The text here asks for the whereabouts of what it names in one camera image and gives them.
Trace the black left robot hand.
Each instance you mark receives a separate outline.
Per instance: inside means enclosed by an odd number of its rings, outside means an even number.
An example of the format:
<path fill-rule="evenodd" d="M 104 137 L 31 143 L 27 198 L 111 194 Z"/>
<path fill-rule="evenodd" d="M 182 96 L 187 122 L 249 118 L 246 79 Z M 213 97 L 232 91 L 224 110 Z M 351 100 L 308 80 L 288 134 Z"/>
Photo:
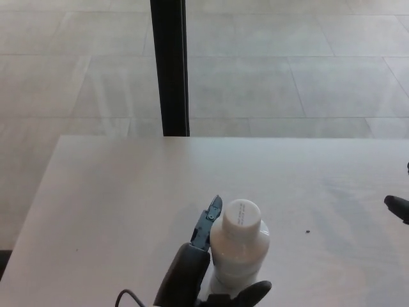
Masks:
<path fill-rule="evenodd" d="M 255 306 L 272 288 L 257 281 L 269 248 L 269 232 L 248 200 L 223 206 L 214 197 L 189 242 L 176 253 L 154 306 Z"/>

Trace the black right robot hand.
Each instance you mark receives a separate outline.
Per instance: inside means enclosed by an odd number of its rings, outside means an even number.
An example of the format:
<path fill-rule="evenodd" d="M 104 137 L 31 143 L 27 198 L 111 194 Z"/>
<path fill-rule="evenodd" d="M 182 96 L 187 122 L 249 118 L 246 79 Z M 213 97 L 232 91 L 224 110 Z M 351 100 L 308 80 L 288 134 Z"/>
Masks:
<path fill-rule="evenodd" d="M 409 202 L 404 198 L 393 195 L 387 195 L 384 204 L 388 210 L 396 217 L 400 218 L 404 224 L 409 222 Z"/>

